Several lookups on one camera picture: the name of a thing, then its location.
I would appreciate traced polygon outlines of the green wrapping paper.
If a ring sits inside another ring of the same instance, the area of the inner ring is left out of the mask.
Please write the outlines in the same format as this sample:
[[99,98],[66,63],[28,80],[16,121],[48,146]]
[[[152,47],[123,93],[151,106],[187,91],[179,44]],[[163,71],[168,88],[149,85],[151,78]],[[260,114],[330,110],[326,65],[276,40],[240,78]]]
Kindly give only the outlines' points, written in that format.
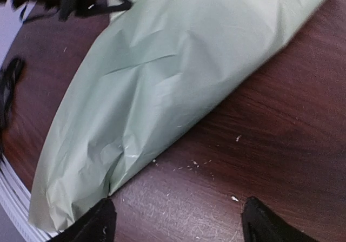
[[97,37],[45,139],[28,221],[71,226],[275,55],[325,0],[134,0]]

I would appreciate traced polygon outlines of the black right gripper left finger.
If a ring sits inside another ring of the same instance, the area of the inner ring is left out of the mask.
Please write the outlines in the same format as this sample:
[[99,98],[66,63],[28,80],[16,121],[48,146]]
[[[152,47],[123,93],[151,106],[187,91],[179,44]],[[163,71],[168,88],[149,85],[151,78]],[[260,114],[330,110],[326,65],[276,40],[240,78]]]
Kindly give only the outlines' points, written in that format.
[[104,198],[73,225],[55,236],[55,241],[112,242],[115,238],[116,218],[114,203],[111,199]]

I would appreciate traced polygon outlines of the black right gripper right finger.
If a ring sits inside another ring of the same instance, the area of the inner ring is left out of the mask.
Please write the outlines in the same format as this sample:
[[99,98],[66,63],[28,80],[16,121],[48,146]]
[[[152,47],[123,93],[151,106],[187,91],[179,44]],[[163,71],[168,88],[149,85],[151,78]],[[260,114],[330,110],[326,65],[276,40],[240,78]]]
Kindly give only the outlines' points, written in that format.
[[245,242],[315,241],[286,223],[257,197],[248,197],[241,214]]

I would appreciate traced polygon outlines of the aluminium front rail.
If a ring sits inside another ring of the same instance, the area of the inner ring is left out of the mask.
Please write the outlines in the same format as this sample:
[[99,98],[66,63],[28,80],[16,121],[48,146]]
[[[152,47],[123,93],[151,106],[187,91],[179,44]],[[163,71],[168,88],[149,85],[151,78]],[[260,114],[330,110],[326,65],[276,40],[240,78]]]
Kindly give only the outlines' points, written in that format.
[[1,158],[1,206],[25,241],[48,241],[57,235],[28,223],[31,194],[5,156]]

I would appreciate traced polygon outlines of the black printed ribbon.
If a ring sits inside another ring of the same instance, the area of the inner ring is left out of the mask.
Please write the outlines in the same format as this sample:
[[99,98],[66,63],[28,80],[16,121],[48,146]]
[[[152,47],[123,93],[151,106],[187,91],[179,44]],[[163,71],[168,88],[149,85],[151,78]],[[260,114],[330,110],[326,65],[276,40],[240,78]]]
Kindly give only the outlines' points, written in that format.
[[15,85],[25,67],[25,61],[14,57],[6,67],[1,67],[1,157],[4,155],[3,131],[9,124],[9,113],[14,98]]

